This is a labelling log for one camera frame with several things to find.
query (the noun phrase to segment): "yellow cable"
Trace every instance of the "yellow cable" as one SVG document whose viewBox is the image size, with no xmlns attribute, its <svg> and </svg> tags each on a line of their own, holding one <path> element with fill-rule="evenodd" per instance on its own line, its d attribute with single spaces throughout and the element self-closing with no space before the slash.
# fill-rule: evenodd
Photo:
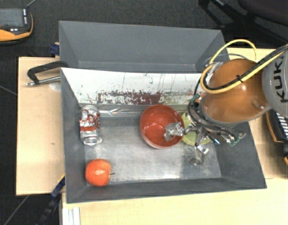
<svg viewBox="0 0 288 225">
<path fill-rule="evenodd" d="M 202 89 L 210 94 L 218 94 L 218 93 L 222 93 L 222 92 L 226 92 L 230 89 L 233 89 L 234 87 L 240 85 L 242 82 L 245 82 L 246 80 L 248 80 L 249 78 L 251 78 L 253 75 L 255 75 L 257 72 L 259 72 L 260 70 L 262 70 L 267 64 L 269 64 L 271 61 L 273 61 L 274 59 L 276 59 L 277 57 L 279 57 L 281 54 L 283 54 L 284 51 L 278 53 L 277 55 L 275 55 L 274 57 L 270 58 L 268 61 L 266 61 L 265 63 L 263 63 L 262 65 L 260 65 L 258 68 L 256 68 L 255 70 L 253 70 L 252 72 L 250 72 L 249 74 L 247 74 L 245 77 L 241 78 L 241 81 L 237 81 L 234 84 L 226 87 L 226 88 L 222 88 L 222 89 L 218 89 L 218 90 L 210 90 L 208 88 L 206 88 L 203 84 L 203 80 L 204 77 L 206 75 L 206 73 L 208 72 L 208 70 L 212 67 L 212 65 L 209 65 L 202 73 L 201 75 L 201 79 L 200 79 L 200 84 Z"/>
<path fill-rule="evenodd" d="M 255 55 L 255 61 L 256 61 L 256 47 L 255 45 L 250 42 L 249 40 L 246 40 L 246 39 L 236 39 L 236 40 L 233 40 L 233 41 L 230 41 L 228 43 L 226 43 L 223 47 L 221 47 L 217 53 L 212 57 L 212 59 L 209 61 L 209 63 L 212 63 L 216 57 L 226 48 L 228 47 L 229 45 L 233 44 L 233 43 L 237 43 L 237 42 L 244 42 L 244 43 L 248 43 L 254 50 L 254 55 Z"/>
</svg>

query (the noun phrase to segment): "chair leg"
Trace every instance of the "chair leg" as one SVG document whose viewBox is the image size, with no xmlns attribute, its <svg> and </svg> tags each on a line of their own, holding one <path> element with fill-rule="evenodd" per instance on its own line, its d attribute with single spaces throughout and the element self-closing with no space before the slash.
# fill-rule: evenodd
<svg viewBox="0 0 288 225">
<path fill-rule="evenodd" d="M 223 24 L 220 19 L 208 9 L 209 2 L 216 5 L 224 14 L 230 17 L 233 22 Z M 215 29 L 221 30 L 227 40 L 230 40 L 232 37 L 229 36 L 228 33 L 232 33 L 236 37 L 246 39 L 249 39 L 250 35 L 253 35 L 255 38 L 259 38 L 260 40 L 273 44 L 277 47 L 288 42 L 285 38 L 255 23 L 255 15 L 249 12 L 246 15 L 243 15 L 221 0 L 199 0 L 199 6 L 217 24 Z"/>
</svg>

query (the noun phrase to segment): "black floor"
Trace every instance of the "black floor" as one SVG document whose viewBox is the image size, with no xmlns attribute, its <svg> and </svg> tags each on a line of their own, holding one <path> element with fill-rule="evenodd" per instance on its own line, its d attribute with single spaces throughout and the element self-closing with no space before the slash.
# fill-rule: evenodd
<svg viewBox="0 0 288 225">
<path fill-rule="evenodd" d="M 0 7 L 24 7 L 30 1 L 0 0 Z M 224 1 L 241 10 L 236 0 Z M 24 43 L 0 46 L 0 85 L 13 92 L 17 91 L 17 58 L 52 56 L 49 47 L 58 41 L 59 20 L 210 29 L 215 26 L 198 6 L 198 0 L 38 0 L 30 12 L 35 20 L 33 34 Z M 288 38 L 288 28 L 262 20 L 259 23 Z M 256 47 L 273 48 L 256 38 L 248 39 Z M 16 120 L 17 97 L 0 88 L 0 224 L 25 198 L 15 196 Z M 49 195 L 31 195 L 8 224 L 35 224 L 49 199 Z M 58 224 L 57 212 L 48 224 Z"/>
</svg>

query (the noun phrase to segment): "black chair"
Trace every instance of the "black chair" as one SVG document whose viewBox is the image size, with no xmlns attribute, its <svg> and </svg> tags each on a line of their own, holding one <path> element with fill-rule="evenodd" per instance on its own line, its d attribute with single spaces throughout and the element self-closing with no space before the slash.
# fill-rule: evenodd
<svg viewBox="0 0 288 225">
<path fill-rule="evenodd" d="M 230 17 L 232 22 L 223 24 L 208 8 L 210 1 Z M 271 45 L 272 48 L 288 43 L 288 39 L 255 22 L 256 18 L 262 18 L 287 29 L 288 0 L 237 0 L 237 2 L 246 11 L 245 15 L 221 0 L 199 0 L 199 6 L 217 24 L 215 29 L 222 31 L 226 41 L 235 38 L 246 38 L 251 41 L 257 39 Z"/>
</svg>

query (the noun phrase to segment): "red bowl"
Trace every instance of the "red bowl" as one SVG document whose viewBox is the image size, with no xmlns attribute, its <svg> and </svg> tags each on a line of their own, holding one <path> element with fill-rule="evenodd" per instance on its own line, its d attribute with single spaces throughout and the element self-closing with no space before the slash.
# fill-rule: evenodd
<svg viewBox="0 0 288 225">
<path fill-rule="evenodd" d="M 178 112 L 166 105 L 153 105 L 148 107 L 140 117 L 140 134 L 144 141 L 153 148 L 163 149 L 176 145 L 182 139 L 174 136 L 169 141 L 164 138 L 165 127 L 169 123 L 184 122 Z"/>
</svg>

